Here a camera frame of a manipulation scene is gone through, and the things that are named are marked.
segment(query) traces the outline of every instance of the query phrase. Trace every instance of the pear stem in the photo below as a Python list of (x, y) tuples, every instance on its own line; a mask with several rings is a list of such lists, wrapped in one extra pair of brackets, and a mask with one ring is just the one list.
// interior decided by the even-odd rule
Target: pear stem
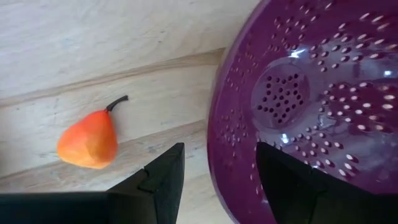
[(127, 101), (127, 100), (129, 100), (129, 96), (127, 96), (127, 95), (126, 95), (126, 96), (122, 96), (122, 97), (120, 97), (119, 99), (113, 101), (110, 105), (108, 105), (108, 106), (106, 107), (106, 110), (109, 111), (109, 112), (111, 112), (111, 111), (113, 110), (113, 108), (114, 108), (118, 103), (120, 103), (120, 102), (122, 102), (122, 101)]

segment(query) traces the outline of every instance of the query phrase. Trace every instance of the wood grain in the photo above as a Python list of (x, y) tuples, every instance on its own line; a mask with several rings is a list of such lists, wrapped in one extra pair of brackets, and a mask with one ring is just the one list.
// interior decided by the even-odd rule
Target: wood grain
[(107, 190), (176, 142), (185, 142), (185, 180), (178, 222), (231, 223), (215, 195), (205, 162), (205, 122), (124, 142), (119, 146), (116, 160), (103, 170), (82, 169), (59, 161), (0, 178), (0, 192)]
[[(211, 83), (259, 0), (0, 0), (0, 192), (104, 190), (187, 145), (179, 223), (229, 223), (207, 168)], [(104, 170), (59, 161), (69, 125), (122, 95)]]

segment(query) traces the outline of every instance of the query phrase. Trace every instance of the wooden floor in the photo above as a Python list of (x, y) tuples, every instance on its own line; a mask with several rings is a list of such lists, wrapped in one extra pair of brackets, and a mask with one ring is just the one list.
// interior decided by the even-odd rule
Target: wooden floor
[[(231, 223), (206, 160), (211, 83), (259, 0), (0, 0), (0, 192), (105, 190), (186, 144), (179, 223)], [(71, 124), (122, 95), (118, 157), (59, 161)]]

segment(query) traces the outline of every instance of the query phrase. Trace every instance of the purple colander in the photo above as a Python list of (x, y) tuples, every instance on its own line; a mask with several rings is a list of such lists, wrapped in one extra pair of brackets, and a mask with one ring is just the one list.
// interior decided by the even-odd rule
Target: purple colander
[(398, 1), (260, 2), (220, 68), (208, 123), (230, 217), (275, 223), (258, 141), (374, 194), (398, 193), (397, 77)]

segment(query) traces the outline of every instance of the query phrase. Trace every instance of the black object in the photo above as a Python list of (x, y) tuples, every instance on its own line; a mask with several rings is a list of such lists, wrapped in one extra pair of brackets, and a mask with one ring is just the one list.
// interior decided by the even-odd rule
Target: black object
[(184, 179), (177, 143), (106, 192), (1, 194), (0, 223), (173, 224)]
[(374, 195), (264, 142), (256, 163), (278, 224), (398, 223), (398, 196)]

